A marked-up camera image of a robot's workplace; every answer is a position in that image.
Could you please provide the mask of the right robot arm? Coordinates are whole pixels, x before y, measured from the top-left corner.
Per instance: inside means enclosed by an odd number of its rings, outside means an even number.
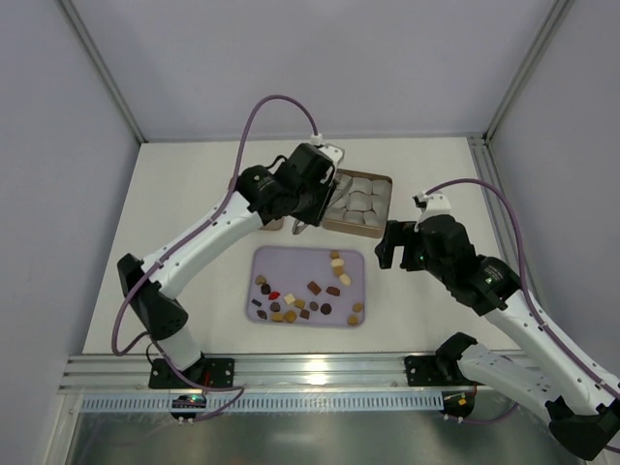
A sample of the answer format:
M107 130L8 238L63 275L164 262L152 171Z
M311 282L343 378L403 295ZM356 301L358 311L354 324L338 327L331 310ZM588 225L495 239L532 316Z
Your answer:
M528 409L573 455L595 459L619 433L619 379L584 354L524 290L503 261L480 255L464 226L448 214L417 222L389 221L375 249L379 266L425 271L461 305L504 332L540 369L539 374L497 356L457 332L435 352L451 382L466 379L494 388Z

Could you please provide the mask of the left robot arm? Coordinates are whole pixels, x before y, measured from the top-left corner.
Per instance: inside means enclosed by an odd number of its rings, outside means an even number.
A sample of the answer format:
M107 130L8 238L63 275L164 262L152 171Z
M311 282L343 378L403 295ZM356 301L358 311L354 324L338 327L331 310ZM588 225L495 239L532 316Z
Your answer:
M269 166L236 174L227 194L199 222L151 255L126 254L117 264L124 300L145 334L184 384L203 353L188 326L178 298L193 278L238 240L268 223L292 217L317 227L335 192L342 149L305 142Z

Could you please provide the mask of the milk brown rectangular chocolate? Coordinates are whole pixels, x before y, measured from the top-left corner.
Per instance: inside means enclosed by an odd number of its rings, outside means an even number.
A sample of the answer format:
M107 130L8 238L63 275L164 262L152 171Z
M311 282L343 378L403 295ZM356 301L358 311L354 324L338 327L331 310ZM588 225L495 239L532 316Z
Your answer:
M310 281L307 284L307 288L314 295L319 295L322 291L322 288L314 281Z

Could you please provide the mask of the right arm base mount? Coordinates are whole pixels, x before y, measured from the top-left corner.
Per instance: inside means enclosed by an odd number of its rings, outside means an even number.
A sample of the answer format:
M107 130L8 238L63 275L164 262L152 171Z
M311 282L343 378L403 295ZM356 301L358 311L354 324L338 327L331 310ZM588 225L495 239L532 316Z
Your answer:
M406 356L405 375L409 387L472 387L455 361L435 355Z

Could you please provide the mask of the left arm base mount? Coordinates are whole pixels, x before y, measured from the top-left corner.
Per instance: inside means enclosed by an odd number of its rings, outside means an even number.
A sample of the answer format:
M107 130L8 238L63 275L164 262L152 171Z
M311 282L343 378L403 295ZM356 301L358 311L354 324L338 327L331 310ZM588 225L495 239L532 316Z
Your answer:
M163 358L151 365L148 387L151 389L202 388L224 389L233 386L235 360L231 357L203 356L194 365L182 371L190 384L179 378Z

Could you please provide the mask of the metal tongs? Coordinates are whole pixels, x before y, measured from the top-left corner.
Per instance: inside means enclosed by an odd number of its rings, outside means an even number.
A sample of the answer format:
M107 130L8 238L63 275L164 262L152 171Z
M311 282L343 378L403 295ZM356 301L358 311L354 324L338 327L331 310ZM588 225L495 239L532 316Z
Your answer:
M339 166L344 150L326 144L313 148L313 158L302 174L303 188L299 206L293 214L293 235L302 234L309 226L318 227L340 182Z

